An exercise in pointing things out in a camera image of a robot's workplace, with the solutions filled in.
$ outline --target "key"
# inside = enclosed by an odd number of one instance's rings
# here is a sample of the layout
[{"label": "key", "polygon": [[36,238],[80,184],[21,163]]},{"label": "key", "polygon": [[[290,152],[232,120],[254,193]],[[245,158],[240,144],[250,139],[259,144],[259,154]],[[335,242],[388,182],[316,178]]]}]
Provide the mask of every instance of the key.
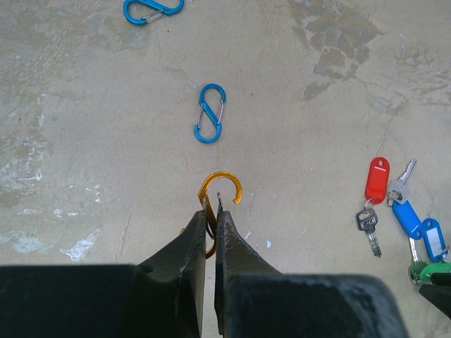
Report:
[{"label": "key", "polygon": [[381,248],[375,234],[376,224],[378,223],[378,216],[376,215],[374,209],[364,208],[363,210],[358,211],[355,214],[355,222],[357,224],[357,229],[365,232],[365,235],[368,237],[373,255],[381,257]]},{"label": "key", "polygon": [[390,205],[390,200],[398,202],[399,204],[404,204],[407,198],[409,197],[409,190],[407,188],[407,180],[411,175],[414,166],[416,164],[416,160],[410,160],[409,164],[407,164],[406,171],[398,177],[397,180],[393,180],[389,183],[387,189],[388,200],[387,203]]},{"label": "key", "polygon": [[448,254],[445,245],[440,223],[433,218],[427,218],[423,221],[424,226],[424,245],[428,257],[434,263],[441,263]]},{"label": "key", "polygon": [[412,283],[418,285],[421,283],[421,271],[428,265],[421,260],[420,255],[416,252],[415,240],[409,238],[410,255],[412,257],[412,262],[409,266],[409,278]]}]

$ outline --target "white paint spot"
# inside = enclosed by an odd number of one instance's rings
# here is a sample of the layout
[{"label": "white paint spot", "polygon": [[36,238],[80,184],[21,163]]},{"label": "white paint spot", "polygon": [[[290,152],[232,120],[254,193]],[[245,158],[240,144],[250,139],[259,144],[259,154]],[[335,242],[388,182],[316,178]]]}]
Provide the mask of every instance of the white paint spot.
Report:
[{"label": "white paint spot", "polygon": [[62,254],[69,256],[70,260],[73,262],[80,262],[94,247],[94,244],[97,241],[97,237],[99,236],[100,229],[97,229],[91,232],[86,239],[81,239],[77,243],[75,243],[72,248],[64,250],[60,249],[59,251]]},{"label": "white paint spot", "polygon": [[42,171],[41,171],[40,169],[38,169],[38,170],[35,171],[35,177],[34,177],[34,179],[35,179],[36,181],[42,180]]},{"label": "white paint spot", "polygon": [[42,123],[44,123],[44,114],[41,114],[37,117],[37,123],[39,124],[40,127],[42,127]]},{"label": "white paint spot", "polygon": [[37,213],[41,212],[36,209],[23,209],[21,212],[18,213],[18,215],[36,215]]},{"label": "white paint spot", "polygon": [[52,245],[47,246],[34,234],[26,233],[24,231],[11,230],[6,234],[0,234],[0,244],[8,243],[11,240],[15,240],[15,242],[11,244],[11,248],[20,254],[29,254],[33,251],[38,251],[41,254],[45,254],[52,248]]},{"label": "white paint spot", "polygon": [[53,214],[54,214],[56,217],[61,218],[61,213],[62,213],[62,212],[63,212],[63,211],[62,211],[61,209],[55,209],[54,212],[53,212]]}]

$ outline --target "bunch of keys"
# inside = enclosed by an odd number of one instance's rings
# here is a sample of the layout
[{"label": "bunch of keys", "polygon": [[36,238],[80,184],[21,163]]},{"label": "bunch of keys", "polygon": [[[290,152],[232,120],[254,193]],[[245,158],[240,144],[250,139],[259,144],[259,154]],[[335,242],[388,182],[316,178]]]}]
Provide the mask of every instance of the bunch of keys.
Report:
[{"label": "bunch of keys", "polygon": [[368,180],[366,181],[366,203],[364,208],[355,214],[357,229],[365,232],[373,255],[376,257],[381,257],[382,252],[375,233],[378,216],[373,206],[381,204],[385,200],[389,176],[390,164],[388,161],[384,157],[373,159],[369,167]]},{"label": "bunch of keys", "polygon": [[429,259],[434,263],[440,263],[446,258],[449,249],[445,245],[440,224],[433,218],[427,218],[421,222],[408,201],[407,180],[415,164],[415,159],[410,160],[405,172],[397,180],[390,182],[388,185],[387,204],[392,206],[393,213],[406,235],[414,240],[423,239]]}]

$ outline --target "floor stain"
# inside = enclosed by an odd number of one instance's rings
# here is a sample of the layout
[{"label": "floor stain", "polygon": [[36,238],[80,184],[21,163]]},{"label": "floor stain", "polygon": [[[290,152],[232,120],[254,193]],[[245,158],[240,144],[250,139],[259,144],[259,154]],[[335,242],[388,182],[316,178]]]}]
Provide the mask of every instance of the floor stain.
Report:
[{"label": "floor stain", "polygon": [[313,73],[325,77],[307,85],[304,99],[314,99],[337,80],[354,79],[358,67],[369,58],[367,44],[379,34],[369,15],[331,0],[288,2],[297,23],[293,32],[306,48],[319,54]]},{"label": "floor stain", "polygon": [[445,65],[426,47],[413,46],[395,55],[400,83],[408,84],[409,97],[418,104],[449,106],[450,65]]}]

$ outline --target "red key tag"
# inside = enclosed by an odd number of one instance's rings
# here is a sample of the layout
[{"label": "red key tag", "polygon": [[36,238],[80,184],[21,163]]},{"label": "red key tag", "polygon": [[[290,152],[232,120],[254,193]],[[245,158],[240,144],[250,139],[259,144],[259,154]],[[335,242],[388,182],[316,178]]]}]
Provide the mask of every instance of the red key tag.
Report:
[{"label": "red key tag", "polygon": [[376,157],[369,166],[368,180],[366,181],[365,197],[372,204],[380,204],[387,194],[390,164],[384,157]]}]

